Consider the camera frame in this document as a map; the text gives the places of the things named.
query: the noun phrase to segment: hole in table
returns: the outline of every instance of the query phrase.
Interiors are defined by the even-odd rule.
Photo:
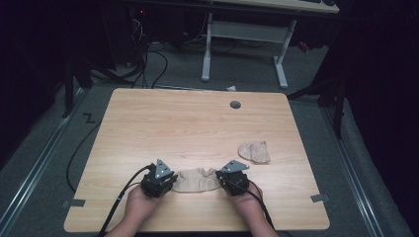
[[[238,102],[238,101],[232,101],[232,102],[230,102],[230,106],[233,108],[233,109],[240,109],[240,107],[241,107],[241,104],[240,104],[240,102]]]

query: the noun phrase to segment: beige fabric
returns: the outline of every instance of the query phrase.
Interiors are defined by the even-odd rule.
[[[179,193],[197,193],[216,190],[220,186],[216,178],[215,169],[206,171],[204,168],[185,170],[176,173],[179,175],[173,184],[173,190]]]
[[[257,163],[266,163],[271,161],[266,141],[242,143],[238,147],[238,154],[246,160],[253,160]]]

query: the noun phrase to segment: white desk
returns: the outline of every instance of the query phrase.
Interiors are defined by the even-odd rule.
[[[335,5],[329,7],[324,3],[310,3],[299,0],[212,0],[212,2],[255,5],[259,7],[280,8],[294,11],[309,11],[316,13],[338,13],[339,8]],[[287,28],[267,27],[261,25],[249,25],[222,21],[213,21],[212,14],[209,13],[207,29],[207,47],[204,56],[203,81],[210,79],[211,61],[211,38],[231,38],[239,40],[258,40],[281,43],[282,47],[278,56],[274,57],[274,65],[277,69],[278,80],[283,89],[288,88],[287,78],[283,68],[283,60],[290,44],[291,37],[295,28],[296,20],[290,22]]]

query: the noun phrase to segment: duct tape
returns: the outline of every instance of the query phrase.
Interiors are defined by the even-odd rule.
[[[85,199],[65,200],[62,203],[62,207],[64,207],[64,208],[67,208],[69,206],[80,206],[80,207],[83,207],[85,202],[86,202]]]
[[[316,196],[311,196],[311,200],[313,202],[318,202],[318,201],[323,201],[323,202],[327,202],[330,200],[329,195],[316,195]]]

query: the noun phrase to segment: hand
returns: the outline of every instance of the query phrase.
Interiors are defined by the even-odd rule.
[[[247,190],[256,197],[262,199],[262,190],[252,182],[250,182]],[[253,196],[248,193],[234,197],[229,194],[227,195],[228,199],[234,205],[238,213],[246,221],[253,237],[278,237],[277,232],[271,227],[268,220],[265,218],[265,213],[261,204]]]
[[[134,236],[141,224],[153,214],[162,199],[163,197],[148,197],[140,185],[136,186],[128,194],[123,220],[106,236]]]
[[[140,225],[153,214],[154,209],[161,201],[162,197],[146,196],[141,186],[138,185],[128,194],[124,219]]]
[[[249,188],[247,190],[252,194],[256,195],[256,197],[262,199],[262,190],[259,189],[259,187],[254,185],[252,182],[249,183]],[[228,195],[228,199],[232,202],[236,210],[239,212],[241,216],[244,217],[246,221],[249,221],[249,219],[256,217],[265,218],[264,212],[259,201],[257,201],[248,193],[244,193],[243,195],[234,197]]]

